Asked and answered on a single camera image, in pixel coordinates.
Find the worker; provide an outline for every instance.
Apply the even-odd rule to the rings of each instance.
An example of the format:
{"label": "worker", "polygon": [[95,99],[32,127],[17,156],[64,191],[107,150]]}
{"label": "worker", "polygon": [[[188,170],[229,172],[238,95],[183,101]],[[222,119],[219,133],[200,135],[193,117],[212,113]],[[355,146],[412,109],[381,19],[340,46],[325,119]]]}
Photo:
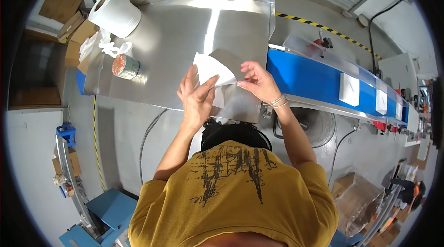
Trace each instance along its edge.
{"label": "worker", "polygon": [[218,79],[195,88],[196,72],[191,66],[180,82],[183,121],[153,179],[142,185],[128,229],[131,246],[328,246],[338,213],[325,171],[273,77],[257,62],[241,64],[246,75],[237,85],[274,108],[293,167],[243,124],[230,125],[222,142],[203,142],[187,161]]}
{"label": "worker", "polygon": [[408,204],[410,207],[408,209],[408,213],[416,210],[419,205],[424,205],[425,199],[425,184],[424,181],[418,181],[416,183],[405,180],[405,179],[392,179],[390,181],[393,184],[401,185],[404,189],[399,192],[397,198],[401,199],[404,203]]}

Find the paper towel roll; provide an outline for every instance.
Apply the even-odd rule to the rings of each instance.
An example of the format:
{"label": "paper towel roll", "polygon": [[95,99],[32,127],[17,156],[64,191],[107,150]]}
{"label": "paper towel roll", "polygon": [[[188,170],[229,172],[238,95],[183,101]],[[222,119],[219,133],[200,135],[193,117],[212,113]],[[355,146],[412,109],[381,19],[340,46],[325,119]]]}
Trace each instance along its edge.
{"label": "paper towel roll", "polygon": [[141,11],[129,0],[97,0],[88,20],[119,38],[125,38],[136,28]]}

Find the woman's right hand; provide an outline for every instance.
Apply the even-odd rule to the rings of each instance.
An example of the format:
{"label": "woman's right hand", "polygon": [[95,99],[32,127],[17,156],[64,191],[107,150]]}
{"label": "woman's right hand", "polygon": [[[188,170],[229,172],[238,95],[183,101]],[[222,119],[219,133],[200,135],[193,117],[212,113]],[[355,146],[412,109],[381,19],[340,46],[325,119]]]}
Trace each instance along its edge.
{"label": "woman's right hand", "polygon": [[282,95],[274,78],[258,62],[246,61],[241,64],[241,72],[247,72],[237,85],[253,93],[259,100],[270,103]]}

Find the stainless steel table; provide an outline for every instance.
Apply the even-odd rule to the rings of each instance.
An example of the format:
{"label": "stainless steel table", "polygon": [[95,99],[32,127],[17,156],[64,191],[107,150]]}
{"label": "stainless steel table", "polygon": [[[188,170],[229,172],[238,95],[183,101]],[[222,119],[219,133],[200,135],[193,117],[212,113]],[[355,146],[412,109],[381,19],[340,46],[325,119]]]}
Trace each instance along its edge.
{"label": "stainless steel table", "polygon": [[[274,0],[130,0],[142,11],[137,28],[115,45],[131,41],[140,72],[132,80],[115,77],[113,58],[92,52],[86,94],[181,110],[176,91],[196,52],[210,54],[242,80],[240,65],[258,61],[264,68],[274,31]],[[225,107],[211,115],[257,123],[261,102],[250,92],[227,85]]]}

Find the mustard yellow t-shirt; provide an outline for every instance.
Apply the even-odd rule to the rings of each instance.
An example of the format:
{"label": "mustard yellow t-shirt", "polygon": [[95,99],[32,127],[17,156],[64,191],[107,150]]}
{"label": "mustard yellow t-shirt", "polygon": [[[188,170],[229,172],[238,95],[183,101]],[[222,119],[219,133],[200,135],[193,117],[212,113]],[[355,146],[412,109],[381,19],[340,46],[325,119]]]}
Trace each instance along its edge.
{"label": "mustard yellow t-shirt", "polygon": [[326,247],[338,214],[314,162],[298,169],[272,152],[226,141],[196,153],[167,182],[140,191],[132,247],[196,246],[231,232],[256,232],[298,247]]}

